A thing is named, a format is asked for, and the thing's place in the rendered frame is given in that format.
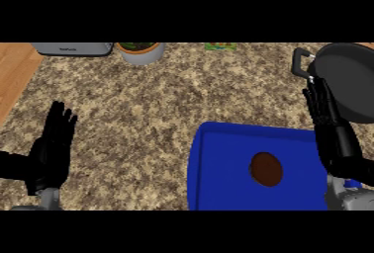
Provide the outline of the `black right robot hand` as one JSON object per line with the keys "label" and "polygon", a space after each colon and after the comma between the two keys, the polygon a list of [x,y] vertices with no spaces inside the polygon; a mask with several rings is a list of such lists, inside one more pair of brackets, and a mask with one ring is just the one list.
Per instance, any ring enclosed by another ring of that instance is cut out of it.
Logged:
{"label": "black right robot hand", "polygon": [[318,157],[327,173],[374,187],[374,161],[362,156],[352,125],[340,115],[322,78],[312,79],[303,95],[312,116]]}

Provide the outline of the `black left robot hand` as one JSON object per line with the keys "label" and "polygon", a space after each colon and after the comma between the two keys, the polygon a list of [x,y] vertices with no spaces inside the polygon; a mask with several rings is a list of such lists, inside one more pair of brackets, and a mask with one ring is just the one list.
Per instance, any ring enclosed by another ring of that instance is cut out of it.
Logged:
{"label": "black left robot hand", "polygon": [[41,136],[28,155],[0,150],[0,178],[25,182],[28,195],[47,188],[59,188],[69,170],[69,148],[77,115],[53,101]]}

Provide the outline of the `brown cupcake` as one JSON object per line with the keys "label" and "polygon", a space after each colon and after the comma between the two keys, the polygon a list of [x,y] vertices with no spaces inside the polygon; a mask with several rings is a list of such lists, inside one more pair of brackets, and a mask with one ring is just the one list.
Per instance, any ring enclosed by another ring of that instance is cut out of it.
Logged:
{"label": "brown cupcake", "polygon": [[254,154],[248,166],[254,181],[265,187],[275,187],[284,178],[284,168],[279,159],[269,152]]}

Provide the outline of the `dark grey pot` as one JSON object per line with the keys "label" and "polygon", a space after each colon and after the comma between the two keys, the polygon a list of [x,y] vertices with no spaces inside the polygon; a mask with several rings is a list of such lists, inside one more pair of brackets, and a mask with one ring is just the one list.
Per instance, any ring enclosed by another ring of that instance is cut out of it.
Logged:
{"label": "dark grey pot", "polygon": [[352,42],[327,44],[316,54],[297,47],[291,72],[312,80],[321,77],[331,90],[341,117],[374,124],[374,49]]}

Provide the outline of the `blue tray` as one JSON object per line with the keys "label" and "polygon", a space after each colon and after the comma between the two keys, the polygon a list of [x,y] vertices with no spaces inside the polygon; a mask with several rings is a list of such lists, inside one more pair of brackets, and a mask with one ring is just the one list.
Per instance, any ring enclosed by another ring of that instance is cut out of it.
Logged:
{"label": "blue tray", "polygon": [[368,208],[358,182],[327,176],[310,130],[216,122],[195,133],[186,199],[194,211]]}

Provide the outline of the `grey plant pot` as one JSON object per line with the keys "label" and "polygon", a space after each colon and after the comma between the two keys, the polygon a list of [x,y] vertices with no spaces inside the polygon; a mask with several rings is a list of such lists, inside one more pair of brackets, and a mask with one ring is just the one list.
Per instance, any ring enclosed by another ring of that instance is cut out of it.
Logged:
{"label": "grey plant pot", "polygon": [[148,65],[158,61],[164,55],[166,44],[163,42],[157,42],[142,50],[129,50],[120,45],[120,43],[115,45],[124,60],[133,65]]}

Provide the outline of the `grey toaster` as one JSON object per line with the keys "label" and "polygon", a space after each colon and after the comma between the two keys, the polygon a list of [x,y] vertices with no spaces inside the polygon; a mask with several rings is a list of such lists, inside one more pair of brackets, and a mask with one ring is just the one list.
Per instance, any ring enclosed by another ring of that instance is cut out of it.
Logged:
{"label": "grey toaster", "polygon": [[47,56],[106,56],[112,42],[32,42],[40,55]]}

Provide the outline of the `green packet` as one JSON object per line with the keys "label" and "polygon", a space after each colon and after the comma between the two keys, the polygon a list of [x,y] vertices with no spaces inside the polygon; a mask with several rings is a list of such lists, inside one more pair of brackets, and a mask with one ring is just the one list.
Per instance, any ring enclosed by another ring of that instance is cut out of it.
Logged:
{"label": "green packet", "polygon": [[205,50],[236,50],[236,42],[205,42]]}

